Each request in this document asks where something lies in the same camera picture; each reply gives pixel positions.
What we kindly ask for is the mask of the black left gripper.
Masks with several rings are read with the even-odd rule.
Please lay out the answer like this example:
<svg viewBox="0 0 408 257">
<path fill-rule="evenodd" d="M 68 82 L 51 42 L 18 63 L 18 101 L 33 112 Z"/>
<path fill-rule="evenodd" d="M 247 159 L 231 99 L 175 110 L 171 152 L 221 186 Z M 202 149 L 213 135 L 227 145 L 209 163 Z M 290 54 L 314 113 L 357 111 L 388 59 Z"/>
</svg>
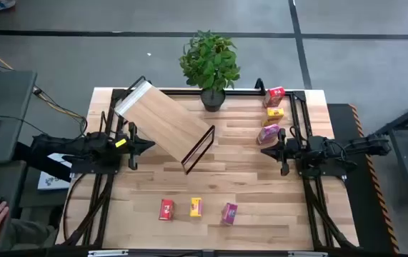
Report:
<svg viewBox="0 0 408 257">
<path fill-rule="evenodd" d="M 118 133 L 115 137 L 114 146 L 118 154 L 128 154 L 128 167 L 131 170 L 138 169 L 137 156 L 155 145 L 154 141 L 137 138 L 137 127 L 134 122 L 127 123 L 128 134 Z"/>
</svg>

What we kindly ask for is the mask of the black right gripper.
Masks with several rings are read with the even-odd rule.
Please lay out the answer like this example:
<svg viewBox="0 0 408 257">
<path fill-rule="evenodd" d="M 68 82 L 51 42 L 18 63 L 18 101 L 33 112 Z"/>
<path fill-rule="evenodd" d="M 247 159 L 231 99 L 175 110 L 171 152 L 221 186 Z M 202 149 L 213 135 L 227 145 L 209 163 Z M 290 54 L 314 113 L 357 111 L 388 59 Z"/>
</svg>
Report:
<svg viewBox="0 0 408 257">
<path fill-rule="evenodd" d="M 278 138 L 279 140 L 274 145 L 263 148 L 261 152 L 282 163 L 282 176 L 286 176 L 290 172 L 288 160 L 295 160 L 299 164 L 298 173 L 300 176 L 311 176 L 312 169 L 305 161 L 306 147 L 301 145 L 295 138 L 286 138 L 284 128 L 279 130 Z"/>
</svg>

